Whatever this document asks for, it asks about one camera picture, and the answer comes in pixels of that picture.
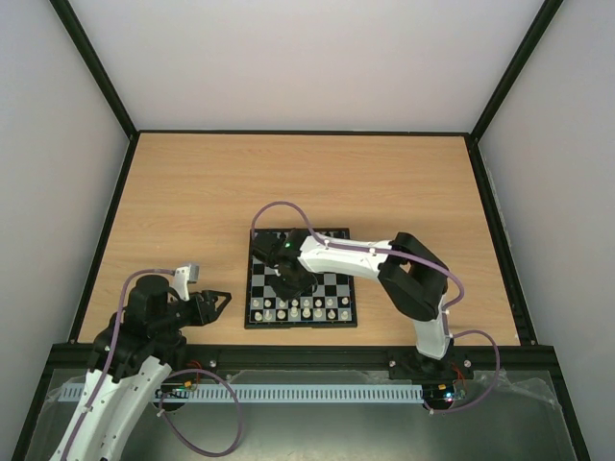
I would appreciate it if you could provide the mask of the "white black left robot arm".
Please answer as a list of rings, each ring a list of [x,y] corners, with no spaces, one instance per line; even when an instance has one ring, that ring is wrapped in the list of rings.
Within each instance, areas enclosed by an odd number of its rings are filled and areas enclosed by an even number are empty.
[[[124,282],[117,310],[92,343],[83,392],[54,460],[117,460],[156,390],[178,374],[185,327],[218,320],[229,292],[191,292],[199,270],[143,269]]]

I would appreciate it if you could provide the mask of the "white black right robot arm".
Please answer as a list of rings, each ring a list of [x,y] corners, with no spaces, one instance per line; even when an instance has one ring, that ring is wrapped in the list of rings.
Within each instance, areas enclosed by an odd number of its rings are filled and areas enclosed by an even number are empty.
[[[392,240],[369,242],[308,229],[293,229],[285,237],[261,230],[252,237],[251,254],[274,271],[273,291],[285,301],[315,285],[318,274],[379,282],[414,325],[421,369],[440,376],[452,366],[451,338],[442,313],[449,271],[414,236],[400,232]]]

